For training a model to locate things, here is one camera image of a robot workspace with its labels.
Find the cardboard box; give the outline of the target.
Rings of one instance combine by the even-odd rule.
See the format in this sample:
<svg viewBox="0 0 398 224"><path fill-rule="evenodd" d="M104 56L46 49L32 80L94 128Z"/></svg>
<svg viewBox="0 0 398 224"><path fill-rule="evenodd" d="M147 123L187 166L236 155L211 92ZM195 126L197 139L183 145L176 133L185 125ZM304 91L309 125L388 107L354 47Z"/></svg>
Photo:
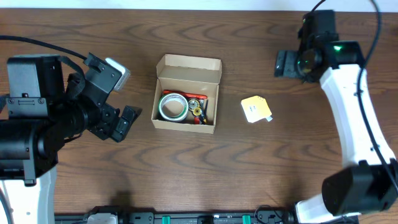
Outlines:
<svg viewBox="0 0 398 224"><path fill-rule="evenodd" d="M156 65L151 121L157 129L213 134L222 62L166 54Z"/></svg>

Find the correction tape dispenser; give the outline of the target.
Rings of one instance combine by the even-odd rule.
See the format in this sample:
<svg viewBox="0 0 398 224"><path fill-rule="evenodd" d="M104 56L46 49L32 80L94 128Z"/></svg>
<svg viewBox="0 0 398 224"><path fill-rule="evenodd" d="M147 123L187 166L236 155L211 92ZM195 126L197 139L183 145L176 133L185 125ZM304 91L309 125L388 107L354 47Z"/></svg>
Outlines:
<svg viewBox="0 0 398 224"><path fill-rule="evenodd" d="M190 98L188 100L188 109L194 117L194 124L206 124L205 112L202 108L204 100Z"/></svg>

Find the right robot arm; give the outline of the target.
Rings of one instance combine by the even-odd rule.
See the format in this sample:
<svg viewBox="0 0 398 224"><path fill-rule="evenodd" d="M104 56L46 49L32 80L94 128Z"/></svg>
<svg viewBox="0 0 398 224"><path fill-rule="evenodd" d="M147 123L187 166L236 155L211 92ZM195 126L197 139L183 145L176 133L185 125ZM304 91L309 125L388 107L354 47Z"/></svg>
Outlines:
<svg viewBox="0 0 398 224"><path fill-rule="evenodd" d="M281 50L276 77L318 83L331 106L343 168L326 178L320 194L297 202L285 223L356 223L397 200L397 159L377 121L369 95L365 57L356 41L340 40L332 10L302 19L298 50Z"/></svg>

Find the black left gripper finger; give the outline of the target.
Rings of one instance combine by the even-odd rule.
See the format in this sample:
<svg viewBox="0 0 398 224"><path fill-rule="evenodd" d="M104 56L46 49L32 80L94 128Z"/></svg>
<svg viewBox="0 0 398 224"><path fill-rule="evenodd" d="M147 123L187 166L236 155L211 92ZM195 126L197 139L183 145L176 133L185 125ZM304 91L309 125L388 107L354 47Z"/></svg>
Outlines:
<svg viewBox="0 0 398 224"><path fill-rule="evenodd" d="M132 124L141 115L142 108L136 106L125 106L121 115L121 119L126 124Z"/></svg>
<svg viewBox="0 0 398 224"><path fill-rule="evenodd" d="M110 138L115 142L123 141L129 132L130 127L131 123L128 120L119 118L118 122L111 131Z"/></svg>

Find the small yellow spiral notepad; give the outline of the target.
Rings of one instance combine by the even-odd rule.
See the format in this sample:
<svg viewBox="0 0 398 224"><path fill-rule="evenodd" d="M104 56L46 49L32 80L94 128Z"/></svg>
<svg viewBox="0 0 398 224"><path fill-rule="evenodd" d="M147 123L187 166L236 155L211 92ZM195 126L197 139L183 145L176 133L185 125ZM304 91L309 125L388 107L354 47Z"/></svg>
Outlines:
<svg viewBox="0 0 398 224"><path fill-rule="evenodd" d="M249 123L255 123L262 119L268 122L272 121L272 112L265 98L261 96L252 96L241 100L245 117Z"/></svg>

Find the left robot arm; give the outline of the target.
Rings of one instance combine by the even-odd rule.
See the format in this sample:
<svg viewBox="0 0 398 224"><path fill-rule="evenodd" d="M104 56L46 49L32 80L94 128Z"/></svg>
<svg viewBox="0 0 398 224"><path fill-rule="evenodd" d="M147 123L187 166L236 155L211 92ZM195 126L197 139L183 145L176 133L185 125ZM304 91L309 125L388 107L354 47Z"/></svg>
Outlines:
<svg viewBox="0 0 398 224"><path fill-rule="evenodd" d="M8 59L9 95L1 100L1 222L53 223L58 152L84 131L123 141L140 108L107 103L130 76L117 61L89 55L87 71L66 56Z"/></svg>

